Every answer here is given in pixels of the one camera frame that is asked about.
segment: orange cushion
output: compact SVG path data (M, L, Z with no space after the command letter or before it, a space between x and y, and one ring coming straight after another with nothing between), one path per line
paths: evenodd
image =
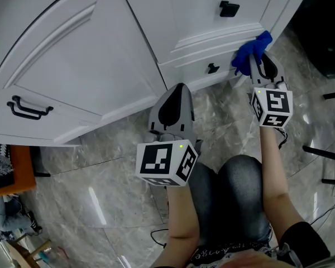
M11 145L11 164L15 183L0 188L0 196L17 194L36 187L34 170L32 168L30 147Z

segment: forearm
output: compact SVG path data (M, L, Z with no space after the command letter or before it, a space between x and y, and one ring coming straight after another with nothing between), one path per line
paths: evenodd
M268 200L288 194L288 185L276 141L274 128L260 127L263 199Z
M288 195L288 185L274 128L260 127L263 174L263 207L278 243L285 231L303 221Z
M169 236L199 238L199 222L189 185L167 187L169 199Z

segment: blue cloth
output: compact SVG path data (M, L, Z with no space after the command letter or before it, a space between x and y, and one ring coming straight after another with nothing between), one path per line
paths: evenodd
M261 64L261 58L267 45L272 42L272 36L268 31L264 31L260 34L257 39L250 41L243 46L237 52L237 56L232 61L232 66L236 67L235 75L240 71L244 75L251 75L250 68L250 54L255 54L257 61Z

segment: cabinet door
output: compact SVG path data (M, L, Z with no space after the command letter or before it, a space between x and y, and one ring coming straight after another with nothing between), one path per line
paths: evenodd
M10 99L19 89L96 126L166 91L125 0L59 0L47 9L0 67L0 92Z
M270 31L288 0L128 2L157 60L165 63L181 55ZM222 7L223 2L229 5Z

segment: drawer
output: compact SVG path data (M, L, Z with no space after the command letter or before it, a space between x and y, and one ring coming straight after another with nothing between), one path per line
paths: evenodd
M159 63L271 30L288 0L128 0Z
M15 111L25 116L35 116L19 110L16 106ZM84 127L80 121L57 114L55 110L49 112L47 116L42 116L39 120L15 116L9 106L0 102L0 135L54 140L70 131Z
M235 70L231 65L238 48L246 41L239 41L189 55L168 63L159 64L167 88L185 83L190 90L232 79Z

